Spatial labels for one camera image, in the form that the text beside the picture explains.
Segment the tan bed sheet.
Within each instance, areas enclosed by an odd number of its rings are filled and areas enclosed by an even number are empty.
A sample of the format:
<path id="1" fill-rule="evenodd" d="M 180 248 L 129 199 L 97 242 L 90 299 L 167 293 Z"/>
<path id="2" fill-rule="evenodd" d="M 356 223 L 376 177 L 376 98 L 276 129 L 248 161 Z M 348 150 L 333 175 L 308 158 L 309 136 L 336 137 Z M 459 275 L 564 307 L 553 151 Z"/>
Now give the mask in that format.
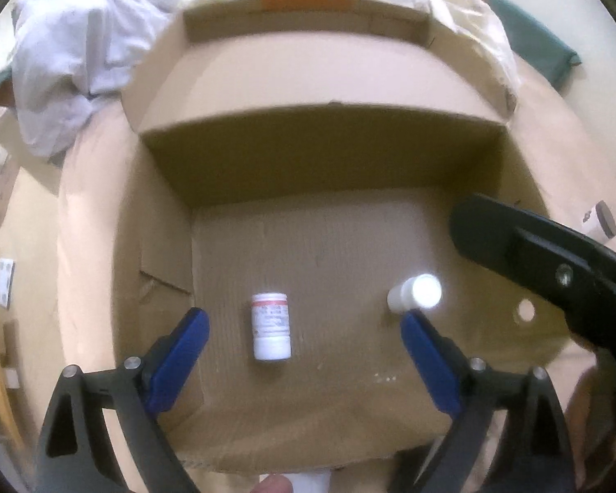
<path id="1" fill-rule="evenodd" d="M 186 468 L 258 474 L 380 460 L 446 430 L 386 296 L 421 273 L 432 319 L 504 369 L 561 350 L 544 300 L 455 251 L 453 207 L 490 195 L 572 228 L 616 179 L 564 99 L 530 65 L 514 116 L 436 61 L 383 82 L 309 72 L 298 96 L 205 113 L 227 77 L 188 61 L 142 118 L 113 101 L 67 155 L 60 193 L 64 353 L 87 371 L 144 353 L 193 306 L 210 338 L 162 432 Z M 616 238 L 611 247 L 616 251 Z M 291 358 L 253 356 L 251 297 L 288 298 Z"/>

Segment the white bathroom scale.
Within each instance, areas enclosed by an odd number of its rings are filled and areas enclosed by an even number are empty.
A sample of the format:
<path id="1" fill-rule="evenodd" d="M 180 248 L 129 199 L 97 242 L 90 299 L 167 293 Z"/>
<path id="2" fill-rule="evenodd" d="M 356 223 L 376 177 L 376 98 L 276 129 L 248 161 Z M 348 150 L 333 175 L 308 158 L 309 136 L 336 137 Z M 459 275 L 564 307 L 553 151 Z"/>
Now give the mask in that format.
<path id="1" fill-rule="evenodd" d="M 14 259 L 0 258 L 0 306 L 5 309 L 9 309 L 9 304 L 11 304 L 11 290 L 14 270 Z"/>

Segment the green pillow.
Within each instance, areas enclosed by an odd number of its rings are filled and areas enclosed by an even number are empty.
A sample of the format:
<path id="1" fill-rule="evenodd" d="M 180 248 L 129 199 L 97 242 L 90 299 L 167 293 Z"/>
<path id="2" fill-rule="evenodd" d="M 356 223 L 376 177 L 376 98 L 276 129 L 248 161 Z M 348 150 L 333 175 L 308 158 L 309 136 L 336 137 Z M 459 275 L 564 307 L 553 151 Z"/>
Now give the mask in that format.
<path id="1" fill-rule="evenodd" d="M 484 0 L 502 21 L 514 52 L 537 70 L 556 90 L 561 90 L 580 66 L 579 54 L 542 22 L 510 0 Z"/>

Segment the brown cardboard box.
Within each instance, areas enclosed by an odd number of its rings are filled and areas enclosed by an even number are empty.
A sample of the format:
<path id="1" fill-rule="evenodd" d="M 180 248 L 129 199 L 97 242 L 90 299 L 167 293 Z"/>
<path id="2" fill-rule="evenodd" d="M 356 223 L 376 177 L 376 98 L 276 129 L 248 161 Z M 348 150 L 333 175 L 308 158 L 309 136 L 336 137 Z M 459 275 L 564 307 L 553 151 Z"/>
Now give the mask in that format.
<path id="1" fill-rule="evenodd" d="M 560 94 L 528 64 L 488 86 L 473 52 L 393 6 L 240 0 L 178 12 L 122 92 L 136 152 L 119 228 L 121 354 L 193 306 L 209 342 L 162 426 L 189 468 L 301 471 L 446 430 L 389 289 L 430 273 L 466 354 L 522 372 L 561 350 L 557 310 L 461 258 L 453 207 L 546 213 L 525 157 Z"/>

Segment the white jar brown lid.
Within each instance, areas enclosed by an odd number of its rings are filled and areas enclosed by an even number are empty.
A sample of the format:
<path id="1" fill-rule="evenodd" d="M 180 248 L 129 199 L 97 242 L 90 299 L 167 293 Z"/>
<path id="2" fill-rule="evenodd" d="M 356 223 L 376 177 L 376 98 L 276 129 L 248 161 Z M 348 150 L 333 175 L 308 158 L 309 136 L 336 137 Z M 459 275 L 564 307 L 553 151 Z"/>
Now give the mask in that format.
<path id="1" fill-rule="evenodd" d="M 582 219 L 582 233 L 596 241 L 606 244 L 616 237 L 616 220 L 604 200 L 598 201 Z"/>

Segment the small white bottle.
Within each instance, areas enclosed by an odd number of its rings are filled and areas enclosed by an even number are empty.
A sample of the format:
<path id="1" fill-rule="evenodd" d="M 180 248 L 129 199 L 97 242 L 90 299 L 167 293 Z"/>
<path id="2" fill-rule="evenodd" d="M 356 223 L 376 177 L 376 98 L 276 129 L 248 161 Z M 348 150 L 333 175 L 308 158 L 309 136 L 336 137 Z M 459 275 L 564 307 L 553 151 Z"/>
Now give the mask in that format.
<path id="1" fill-rule="evenodd" d="M 425 273 L 402 281 L 387 294 L 389 310 L 402 315 L 412 309 L 432 309 L 441 303 L 441 282 L 433 274 Z"/>

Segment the lavender white duvet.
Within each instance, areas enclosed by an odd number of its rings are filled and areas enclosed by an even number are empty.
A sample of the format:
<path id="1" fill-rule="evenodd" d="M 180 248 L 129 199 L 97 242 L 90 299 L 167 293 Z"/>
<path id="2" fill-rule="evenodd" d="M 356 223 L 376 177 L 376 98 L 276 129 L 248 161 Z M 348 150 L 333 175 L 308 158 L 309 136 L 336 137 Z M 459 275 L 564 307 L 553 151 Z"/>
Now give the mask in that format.
<path id="1" fill-rule="evenodd" d="M 181 0 L 20 0 L 12 84 L 28 151 L 70 148 L 167 27 Z"/>

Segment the white red-label pill bottle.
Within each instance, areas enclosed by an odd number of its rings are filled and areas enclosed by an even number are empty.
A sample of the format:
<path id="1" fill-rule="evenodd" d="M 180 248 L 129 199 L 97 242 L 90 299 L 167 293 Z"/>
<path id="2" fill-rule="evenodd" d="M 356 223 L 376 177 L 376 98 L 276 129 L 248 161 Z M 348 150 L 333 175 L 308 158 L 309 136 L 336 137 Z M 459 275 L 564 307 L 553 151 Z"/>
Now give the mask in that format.
<path id="1" fill-rule="evenodd" d="M 251 297 L 253 356 L 257 361 L 282 362 L 291 358 L 288 298 L 283 293 Z"/>

